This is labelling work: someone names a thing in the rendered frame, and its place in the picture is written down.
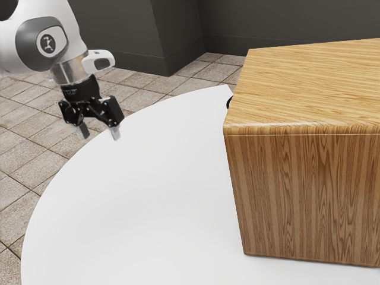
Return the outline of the wooden drawer cabinet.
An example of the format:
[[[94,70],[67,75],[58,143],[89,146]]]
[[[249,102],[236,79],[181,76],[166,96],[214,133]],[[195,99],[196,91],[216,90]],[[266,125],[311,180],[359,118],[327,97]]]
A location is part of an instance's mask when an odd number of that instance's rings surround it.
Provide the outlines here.
[[[223,135],[245,254],[380,267],[380,38],[249,50]]]

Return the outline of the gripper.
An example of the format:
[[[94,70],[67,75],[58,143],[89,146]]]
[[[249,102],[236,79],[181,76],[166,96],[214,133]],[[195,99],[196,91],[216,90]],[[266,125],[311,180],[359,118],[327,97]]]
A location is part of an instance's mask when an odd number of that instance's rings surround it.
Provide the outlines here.
[[[58,105],[63,119],[67,124],[75,127],[82,139],[90,136],[84,122],[83,107],[81,105],[72,106],[69,102],[90,100],[84,107],[85,116],[103,122],[109,128],[113,139],[120,139],[119,125],[124,119],[124,114],[116,97],[100,98],[99,85],[94,75],[90,75],[85,81],[78,84],[62,85],[61,91],[65,99],[60,100]]]

